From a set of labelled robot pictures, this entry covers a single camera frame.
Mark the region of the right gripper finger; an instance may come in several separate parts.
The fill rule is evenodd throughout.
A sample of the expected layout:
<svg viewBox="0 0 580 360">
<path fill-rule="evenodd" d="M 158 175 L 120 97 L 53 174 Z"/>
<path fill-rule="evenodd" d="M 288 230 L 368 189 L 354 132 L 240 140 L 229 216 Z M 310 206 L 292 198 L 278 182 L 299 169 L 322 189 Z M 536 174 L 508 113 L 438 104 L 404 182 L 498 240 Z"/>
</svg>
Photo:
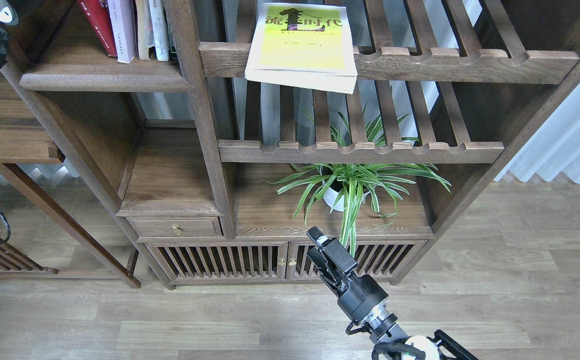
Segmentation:
<svg viewBox="0 0 580 360">
<path fill-rule="evenodd" d="M 307 252 L 307 256 L 317 267 L 320 278 L 328 289 L 330 289 L 335 296 L 340 297 L 342 295 L 341 285 L 343 276 L 336 268 L 333 260 L 330 260 L 317 247 L 310 249 Z"/>
<path fill-rule="evenodd" d="M 316 244 L 315 247 L 336 265 L 343 276 L 341 290 L 346 290 L 349 287 L 349 276 L 353 269 L 358 266 L 356 260 L 336 238 L 326 237 L 316 226 L 307 231 L 307 236 Z"/>
</svg>

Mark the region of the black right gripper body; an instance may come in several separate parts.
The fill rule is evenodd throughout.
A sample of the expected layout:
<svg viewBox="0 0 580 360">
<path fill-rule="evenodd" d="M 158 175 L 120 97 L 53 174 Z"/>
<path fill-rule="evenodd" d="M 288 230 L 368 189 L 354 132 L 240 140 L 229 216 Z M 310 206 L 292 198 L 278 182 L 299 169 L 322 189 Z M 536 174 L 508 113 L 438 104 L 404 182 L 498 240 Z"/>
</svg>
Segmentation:
<svg viewBox="0 0 580 360">
<path fill-rule="evenodd" d="M 320 276 L 352 324 L 379 326 L 390 316 L 386 309 L 388 294 L 370 275 L 357 276 L 355 268 L 348 272 L 326 268 Z"/>
</svg>

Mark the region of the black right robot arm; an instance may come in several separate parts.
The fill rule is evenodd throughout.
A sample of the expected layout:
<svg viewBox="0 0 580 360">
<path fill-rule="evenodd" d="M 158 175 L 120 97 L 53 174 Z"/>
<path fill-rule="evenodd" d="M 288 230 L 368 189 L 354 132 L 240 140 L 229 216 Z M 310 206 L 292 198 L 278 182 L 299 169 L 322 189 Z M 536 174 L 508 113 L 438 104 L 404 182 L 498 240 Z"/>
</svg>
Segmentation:
<svg viewBox="0 0 580 360">
<path fill-rule="evenodd" d="M 373 360 L 384 355 L 389 360 L 475 360 L 475 356 L 442 330 L 435 337 L 410 336 L 397 324 L 397 316 L 386 309 L 387 292 L 371 275 L 358 276 L 356 260 L 335 238 L 328 238 L 317 227 L 307 231 L 315 243 L 307 256 L 316 265 L 320 278 L 335 294 L 337 304 L 351 323 L 347 335 L 369 333 L 374 343 Z M 443 354 L 445 347 L 451 357 Z"/>
</svg>

